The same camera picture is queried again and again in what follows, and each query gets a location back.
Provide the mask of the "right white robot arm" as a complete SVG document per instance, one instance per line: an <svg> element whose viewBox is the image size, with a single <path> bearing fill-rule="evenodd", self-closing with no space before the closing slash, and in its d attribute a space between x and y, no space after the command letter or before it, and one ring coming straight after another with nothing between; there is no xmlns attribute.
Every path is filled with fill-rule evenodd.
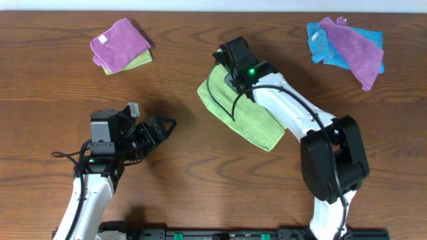
<svg viewBox="0 0 427 240"><path fill-rule="evenodd" d="M215 62L228 72L226 83L278 118L300 142L302 177L314 195L310 233L315 239L348 237L350 203L370 168L357 122L340 119L299 94L267 61L250 52L243 37L221 44Z"/></svg>

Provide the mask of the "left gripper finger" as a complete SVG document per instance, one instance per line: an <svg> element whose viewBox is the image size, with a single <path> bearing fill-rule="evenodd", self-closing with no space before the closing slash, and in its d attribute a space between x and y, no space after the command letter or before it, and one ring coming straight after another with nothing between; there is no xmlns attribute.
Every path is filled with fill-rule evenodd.
<svg viewBox="0 0 427 240"><path fill-rule="evenodd" d="M146 158L156 147L158 147L161 143L163 143L167 139L167 135L147 135L145 137L145 147L143 158Z"/></svg>
<svg viewBox="0 0 427 240"><path fill-rule="evenodd" d="M160 117L157 115L150 117L149 120L153 124L153 129L158 139L167 139L177 125L177 121L175 119Z"/></svg>

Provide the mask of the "green microfiber cloth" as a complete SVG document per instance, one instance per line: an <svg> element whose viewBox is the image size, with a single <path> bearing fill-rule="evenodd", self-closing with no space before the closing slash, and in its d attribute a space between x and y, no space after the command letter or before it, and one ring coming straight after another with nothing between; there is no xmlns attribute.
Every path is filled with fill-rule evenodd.
<svg viewBox="0 0 427 240"><path fill-rule="evenodd" d="M285 135L287 127L245 95L238 97L224 83L227 74L222 65L213 65L197 89L199 98L207 110L230 129L260 149L271 151Z"/></svg>

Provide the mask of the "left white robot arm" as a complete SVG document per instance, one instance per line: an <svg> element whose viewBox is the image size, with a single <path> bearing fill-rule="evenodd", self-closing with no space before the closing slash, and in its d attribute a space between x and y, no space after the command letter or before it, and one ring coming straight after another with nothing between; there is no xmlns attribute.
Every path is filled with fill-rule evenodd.
<svg viewBox="0 0 427 240"><path fill-rule="evenodd" d="M101 220L117 189L124 169L142 162L164 142L176 120L153 116L150 123L138 123L137 104L123 110L100 110L91 114L91 139L74 158L54 152L74 164L73 192L54 239L128 239L124 230L102 229Z"/></svg>

